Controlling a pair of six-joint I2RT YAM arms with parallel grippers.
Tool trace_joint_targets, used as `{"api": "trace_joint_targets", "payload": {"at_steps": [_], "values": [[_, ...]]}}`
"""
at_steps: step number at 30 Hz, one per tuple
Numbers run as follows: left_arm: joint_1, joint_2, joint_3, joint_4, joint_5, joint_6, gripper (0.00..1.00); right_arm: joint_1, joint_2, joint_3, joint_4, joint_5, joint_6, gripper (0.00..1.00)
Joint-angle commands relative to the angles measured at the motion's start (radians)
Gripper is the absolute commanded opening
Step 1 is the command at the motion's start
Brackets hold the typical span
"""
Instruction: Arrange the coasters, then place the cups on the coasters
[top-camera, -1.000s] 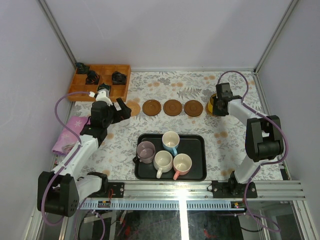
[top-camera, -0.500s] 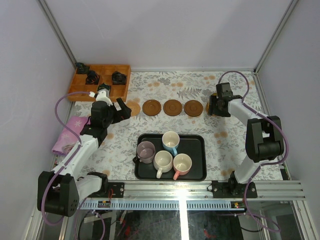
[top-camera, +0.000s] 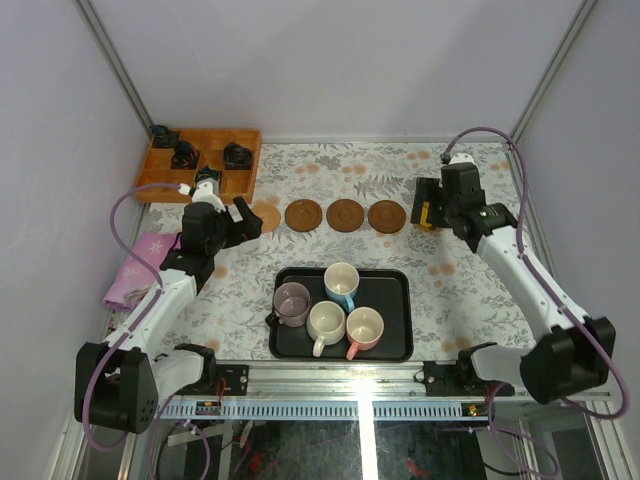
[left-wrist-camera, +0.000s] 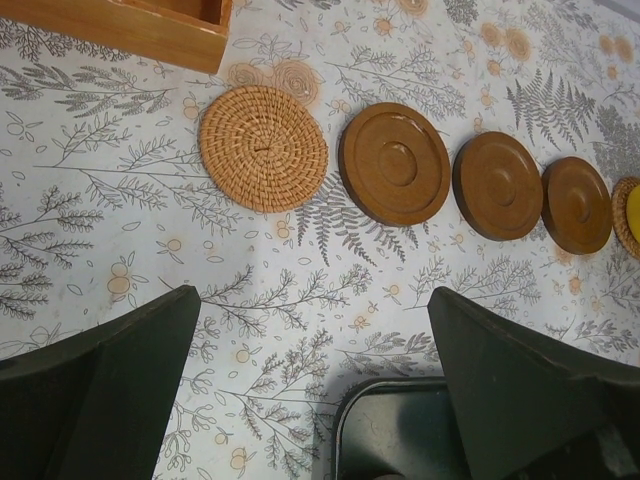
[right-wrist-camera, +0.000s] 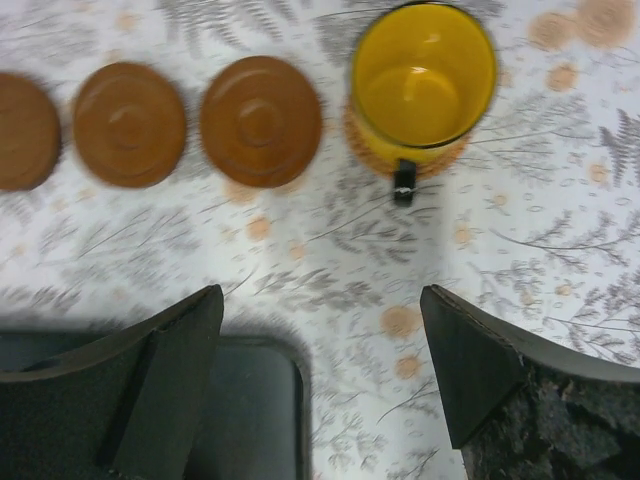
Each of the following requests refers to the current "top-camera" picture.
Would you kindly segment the blue mug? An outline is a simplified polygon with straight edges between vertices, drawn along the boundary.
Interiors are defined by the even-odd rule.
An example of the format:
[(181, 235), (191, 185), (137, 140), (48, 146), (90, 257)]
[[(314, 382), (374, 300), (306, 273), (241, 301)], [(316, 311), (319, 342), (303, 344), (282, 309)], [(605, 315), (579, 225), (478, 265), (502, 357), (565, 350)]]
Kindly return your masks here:
[(355, 296), (360, 282), (357, 269), (345, 262), (334, 263), (325, 270), (323, 281), (328, 299), (351, 313), (355, 309)]

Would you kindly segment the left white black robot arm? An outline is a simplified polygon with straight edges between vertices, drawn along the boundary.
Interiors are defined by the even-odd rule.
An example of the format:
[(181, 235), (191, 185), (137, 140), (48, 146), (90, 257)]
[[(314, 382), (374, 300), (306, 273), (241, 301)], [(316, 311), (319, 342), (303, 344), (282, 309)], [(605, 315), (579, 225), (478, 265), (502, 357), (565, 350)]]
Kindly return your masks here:
[(262, 220), (243, 197), (233, 200), (241, 218), (207, 202), (188, 204), (144, 299), (101, 343), (85, 343), (76, 356), (74, 415), (84, 428), (101, 426), (139, 434), (159, 404), (184, 388), (212, 392), (219, 381), (212, 349), (182, 343), (166, 355), (162, 339), (202, 290), (223, 249), (258, 238)]

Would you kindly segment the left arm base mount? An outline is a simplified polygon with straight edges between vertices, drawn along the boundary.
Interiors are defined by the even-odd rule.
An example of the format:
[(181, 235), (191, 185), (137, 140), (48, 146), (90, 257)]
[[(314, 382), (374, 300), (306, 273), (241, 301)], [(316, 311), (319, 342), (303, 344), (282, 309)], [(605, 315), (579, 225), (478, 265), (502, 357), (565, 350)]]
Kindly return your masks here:
[(245, 396), (249, 366), (220, 364), (211, 348), (180, 344), (159, 356), (152, 371), (160, 400), (172, 395)]

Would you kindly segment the woven rattan coaster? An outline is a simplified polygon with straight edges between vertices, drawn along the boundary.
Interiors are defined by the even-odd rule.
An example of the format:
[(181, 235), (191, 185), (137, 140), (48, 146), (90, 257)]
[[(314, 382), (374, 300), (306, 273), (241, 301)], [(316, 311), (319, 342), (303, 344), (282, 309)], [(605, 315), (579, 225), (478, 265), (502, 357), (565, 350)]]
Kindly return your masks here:
[(255, 203), (252, 210), (262, 220), (261, 231), (263, 234), (271, 232), (279, 226), (281, 214), (276, 206), (260, 201)]

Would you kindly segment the yellow mug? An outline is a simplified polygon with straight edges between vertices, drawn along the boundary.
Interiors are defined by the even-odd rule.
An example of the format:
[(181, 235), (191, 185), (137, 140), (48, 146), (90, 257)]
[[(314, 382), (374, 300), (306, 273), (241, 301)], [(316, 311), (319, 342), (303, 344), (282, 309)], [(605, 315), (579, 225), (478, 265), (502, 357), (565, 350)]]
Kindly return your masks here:
[(426, 229), (433, 229), (433, 225), (430, 220), (430, 202), (424, 201), (421, 208), (419, 225)]

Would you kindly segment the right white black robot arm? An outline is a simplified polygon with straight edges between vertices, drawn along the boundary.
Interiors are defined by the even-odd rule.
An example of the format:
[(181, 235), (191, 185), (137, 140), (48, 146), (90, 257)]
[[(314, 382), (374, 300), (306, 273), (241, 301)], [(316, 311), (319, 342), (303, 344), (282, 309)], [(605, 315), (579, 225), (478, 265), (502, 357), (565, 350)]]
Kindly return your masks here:
[(606, 383), (614, 326), (591, 318), (528, 253), (508, 208), (487, 203), (474, 162), (450, 162), (439, 178), (418, 178), (411, 221), (449, 229), (465, 242), (505, 285), (535, 339), (531, 349), (488, 342), (460, 350), (455, 378), (463, 392), (502, 381), (548, 404)]

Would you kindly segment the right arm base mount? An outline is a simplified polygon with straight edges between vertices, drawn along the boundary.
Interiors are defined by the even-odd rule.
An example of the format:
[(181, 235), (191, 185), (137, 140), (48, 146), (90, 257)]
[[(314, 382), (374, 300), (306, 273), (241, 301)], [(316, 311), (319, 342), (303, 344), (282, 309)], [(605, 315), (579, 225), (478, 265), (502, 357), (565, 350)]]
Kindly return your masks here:
[(504, 383), (500, 394), (513, 396), (521, 383), (524, 349), (489, 342), (462, 349), (453, 363), (423, 363), (426, 394), (436, 397), (484, 396), (489, 398)]

